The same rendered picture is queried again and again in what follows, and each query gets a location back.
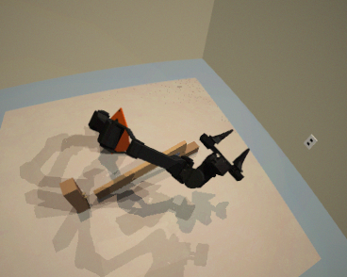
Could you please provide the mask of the long brown wooden rail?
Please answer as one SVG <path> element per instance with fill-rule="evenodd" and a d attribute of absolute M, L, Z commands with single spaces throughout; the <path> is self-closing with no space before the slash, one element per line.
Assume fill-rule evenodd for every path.
<path fill-rule="evenodd" d="M 165 155 L 175 155 L 180 152 L 183 153 L 187 149 L 187 142 L 185 140 L 181 141 L 180 143 L 174 145 L 174 147 L 166 150 L 163 152 Z M 112 181 L 106 183 L 104 186 L 100 186 L 98 189 L 94 190 L 94 195 L 100 200 L 103 197 L 106 197 L 109 193 L 115 192 L 120 187 L 123 187 L 130 182 L 136 180 L 137 178 L 141 177 L 145 173 L 157 168 L 158 166 L 153 165 L 148 162 L 144 162 L 141 165 L 139 165 L 137 168 L 134 168 L 124 174 L 122 174 L 120 177 L 113 179 Z"/>

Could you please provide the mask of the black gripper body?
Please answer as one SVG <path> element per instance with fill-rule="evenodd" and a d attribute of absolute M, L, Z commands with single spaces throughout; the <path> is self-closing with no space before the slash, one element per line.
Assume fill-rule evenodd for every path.
<path fill-rule="evenodd" d="M 229 161 L 216 149 L 216 147 L 214 146 L 215 142 L 214 140 L 209 137 L 206 133 L 204 133 L 201 137 L 200 137 L 200 141 L 208 148 L 210 149 L 213 154 L 218 155 L 219 157 L 223 158 L 223 160 L 225 161 L 225 163 L 229 166 L 229 170 L 228 172 L 233 176 L 233 178 L 236 179 L 236 181 L 240 181 L 244 178 L 244 175 L 241 173 L 241 171 L 239 170 L 239 168 L 234 164 L 231 165 L 229 163 Z M 217 157 L 217 156 L 216 156 Z M 209 177 L 215 177 L 216 174 L 214 176 L 212 176 L 210 173 L 212 172 L 212 170 L 210 168 L 205 168 L 205 162 L 203 162 L 200 167 L 201 169 L 205 172 L 205 174 Z"/>

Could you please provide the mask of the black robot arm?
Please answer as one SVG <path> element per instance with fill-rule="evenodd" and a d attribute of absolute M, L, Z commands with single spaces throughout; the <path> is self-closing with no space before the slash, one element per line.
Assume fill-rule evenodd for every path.
<path fill-rule="evenodd" d="M 135 159 L 141 159 L 153 165 L 165 169 L 172 178 L 176 179 L 181 184 L 185 184 L 189 188 L 202 187 L 209 178 L 199 166 L 197 169 L 193 168 L 194 162 L 187 156 L 178 155 L 165 155 L 153 148 L 144 145 L 143 142 L 137 140 L 130 128 L 118 122 L 118 119 L 113 121 L 109 118 L 109 113 L 105 110 L 94 110 L 89 128 L 99 132 L 98 143 L 108 152 L 120 155 L 126 154 Z M 115 148 L 124 132 L 128 133 L 132 141 L 127 148 L 126 152 L 116 152 Z M 112 149 L 111 149 L 112 148 Z M 205 161 L 205 168 L 210 168 L 212 176 L 218 174 L 224 176 L 230 169 L 221 157 L 216 157 L 215 154 L 209 155 Z"/>

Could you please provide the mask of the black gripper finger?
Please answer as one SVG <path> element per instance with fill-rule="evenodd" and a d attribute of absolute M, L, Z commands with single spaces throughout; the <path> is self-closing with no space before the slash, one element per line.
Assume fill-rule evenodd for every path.
<path fill-rule="evenodd" d="M 233 129 L 229 130 L 229 131 L 226 131 L 220 135 L 217 135 L 217 136 L 214 136 L 212 137 L 211 135 L 209 135 L 213 140 L 214 142 L 218 145 L 220 143 L 221 140 L 223 140 L 224 138 L 226 138 L 228 135 L 230 135 L 232 133 Z"/>
<path fill-rule="evenodd" d="M 242 154 L 240 154 L 236 159 L 234 159 L 232 162 L 239 168 L 239 170 L 241 172 L 243 172 L 241 170 L 242 167 L 242 163 L 245 159 L 245 157 L 247 156 L 247 154 L 249 153 L 250 149 L 247 149 L 246 151 L 244 151 Z"/>

